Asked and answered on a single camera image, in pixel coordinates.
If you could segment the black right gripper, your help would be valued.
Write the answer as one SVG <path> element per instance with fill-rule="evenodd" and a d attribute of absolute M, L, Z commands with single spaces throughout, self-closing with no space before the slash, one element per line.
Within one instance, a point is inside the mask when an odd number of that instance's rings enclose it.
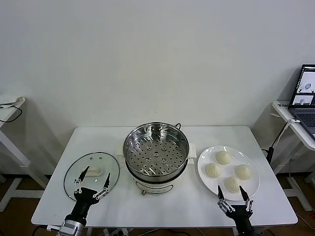
<path fill-rule="evenodd" d="M 223 211 L 226 212 L 226 216 L 231 218 L 236 225 L 237 232 L 240 236 L 254 236 L 255 231 L 250 222 L 250 217 L 252 216 L 252 204 L 247 192 L 242 186 L 239 186 L 241 195 L 245 202 L 245 206 L 231 206 L 224 198 L 221 187 L 218 185 L 218 206 Z"/>

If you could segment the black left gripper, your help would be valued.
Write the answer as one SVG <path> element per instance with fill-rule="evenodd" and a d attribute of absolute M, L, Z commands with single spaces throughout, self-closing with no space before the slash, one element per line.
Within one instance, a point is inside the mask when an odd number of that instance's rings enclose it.
<path fill-rule="evenodd" d="M 76 203 L 72 209 L 71 214 L 65 217 L 65 220 L 72 220 L 81 224 L 86 224 L 86 218 L 88 215 L 88 211 L 92 205 L 95 205 L 99 202 L 99 199 L 103 198 L 105 195 L 109 193 L 109 185 L 110 185 L 110 173 L 106 178 L 106 181 L 103 185 L 101 191 L 96 192 L 95 190 L 85 188 L 84 179 L 89 170 L 89 166 L 87 166 L 76 178 L 73 182 L 75 186 L 74 197 L 76 199 Z"/>

